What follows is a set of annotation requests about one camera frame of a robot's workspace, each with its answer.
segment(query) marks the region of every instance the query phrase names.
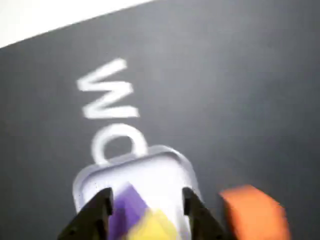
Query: dark gray surface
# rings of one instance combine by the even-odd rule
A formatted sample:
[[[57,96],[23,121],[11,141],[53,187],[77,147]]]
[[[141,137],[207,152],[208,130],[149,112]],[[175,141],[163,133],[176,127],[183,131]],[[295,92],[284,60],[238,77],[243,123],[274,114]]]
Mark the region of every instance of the dark gray surface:
[[[127,123],[188,157],[213,213],[218,191],[252,184],[286,207],[293,239],[318,239],[319,10],[159,1],[0,49],[0,238],[55,239],[75,214],[72,182],[93,163],[92,137]],[[84,118],[102,94],[76,80],[118,57],[128,69],[109,81],[133,84],[121,104],[141,117]]]

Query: white wall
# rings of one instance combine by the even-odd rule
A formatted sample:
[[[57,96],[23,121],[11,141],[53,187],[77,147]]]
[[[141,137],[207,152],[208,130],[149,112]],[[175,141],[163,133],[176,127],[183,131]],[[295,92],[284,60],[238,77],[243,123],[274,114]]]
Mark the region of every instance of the white wall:
[[[152,0],[0,0],[0,48]]]

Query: purple block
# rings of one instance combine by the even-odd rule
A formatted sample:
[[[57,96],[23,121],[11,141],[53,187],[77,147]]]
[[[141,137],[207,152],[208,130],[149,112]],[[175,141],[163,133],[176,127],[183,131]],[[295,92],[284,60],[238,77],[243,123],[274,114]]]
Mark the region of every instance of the purple block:
[[[109,240],[118,240],[128,233],[144,216],[146,203],[132,185],[114,199],[114,210],[109,218]]]

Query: orange block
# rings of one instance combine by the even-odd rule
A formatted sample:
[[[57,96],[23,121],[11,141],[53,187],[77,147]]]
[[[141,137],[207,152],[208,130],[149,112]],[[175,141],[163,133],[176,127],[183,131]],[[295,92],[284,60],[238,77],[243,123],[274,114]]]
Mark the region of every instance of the orange block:
[[[285,210],[253,186],[221,193],[233,232],[238,240],[289,240]]]

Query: yellow block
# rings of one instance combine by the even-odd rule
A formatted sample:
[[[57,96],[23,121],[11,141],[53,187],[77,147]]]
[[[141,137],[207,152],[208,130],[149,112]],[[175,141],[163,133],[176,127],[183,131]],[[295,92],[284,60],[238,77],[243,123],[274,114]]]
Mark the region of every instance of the yellow block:
[[[147,210],[141,221],[128,233],[127,240],[175,240],[177,231],[161,211]]]

